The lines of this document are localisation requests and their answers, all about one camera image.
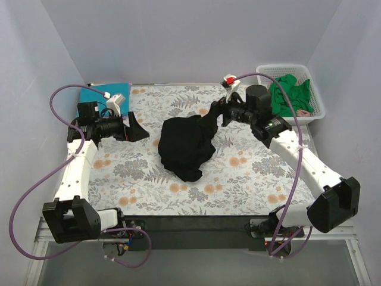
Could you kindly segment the black t shirt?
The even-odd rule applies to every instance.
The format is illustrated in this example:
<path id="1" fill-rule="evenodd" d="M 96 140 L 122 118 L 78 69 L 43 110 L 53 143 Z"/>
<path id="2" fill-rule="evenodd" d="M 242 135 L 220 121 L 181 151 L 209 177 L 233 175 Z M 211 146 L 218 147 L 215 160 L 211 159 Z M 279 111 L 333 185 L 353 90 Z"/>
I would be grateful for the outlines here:
<path id="1" fill-rule="evenodd" d="M 214 101 L 209 112 L 190 117 L 172 117 L 164 121 L 158 153 L 166 170 L 184 182 L 196 182 L 202 177 L 200 166 L 216 149 L 211 143 L 217 133 L 217 118 L 221 106 Z"/>

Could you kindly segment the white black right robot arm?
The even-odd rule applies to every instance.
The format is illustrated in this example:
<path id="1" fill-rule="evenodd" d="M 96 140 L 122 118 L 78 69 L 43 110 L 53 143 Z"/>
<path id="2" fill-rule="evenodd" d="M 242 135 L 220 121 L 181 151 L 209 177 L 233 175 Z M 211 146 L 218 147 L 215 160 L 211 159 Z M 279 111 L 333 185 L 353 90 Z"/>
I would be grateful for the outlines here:
<path id="1" fill-rule="evenodd" d="M 249 86 L 245 98 L 236 87 L 229 87 L 218 102 L 223 126 L 232 121 L 248 124 L 253 136 L 293 168 L 296 180 L 303 181 L 315 199 L 311 204 L 289 204 L 272 211 L 270 232 L 282 237 L 291 227 L 312 226 L 328 233 L 358 213 L 360 183 L 323 163 L 302 143 L 301 132 L 272 113 L 270 104 L 270 95 L 261 85 Z"/>

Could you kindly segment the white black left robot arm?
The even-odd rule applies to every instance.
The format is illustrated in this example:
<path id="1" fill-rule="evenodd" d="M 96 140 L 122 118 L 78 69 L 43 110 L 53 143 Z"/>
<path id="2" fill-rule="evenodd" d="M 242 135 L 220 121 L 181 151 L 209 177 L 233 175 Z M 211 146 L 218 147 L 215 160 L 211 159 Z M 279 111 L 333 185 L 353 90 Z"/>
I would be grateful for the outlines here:
<path id="1" fill-rule="evenodd" d="M 67 136 L 67 157 L 71 162 L 64 168 L 53 201 L 45 203 L 42 209 L 52 236 L 59 244 L 95 240 L 105 230 L 113 238 L 121 238 L 126 233 L 127 225 L 119 208 L 96 211 L 88 202 L 90 171 L 101 140 L 136 142 L 149 137 L 131 111 L 127 114 L 129 123 L 124 124 L 120 110 L 123 100 L 120 94 L 107 100 L 108 117 L 98 110 L 95 101 L 77 105 L 78 117 Z"/>

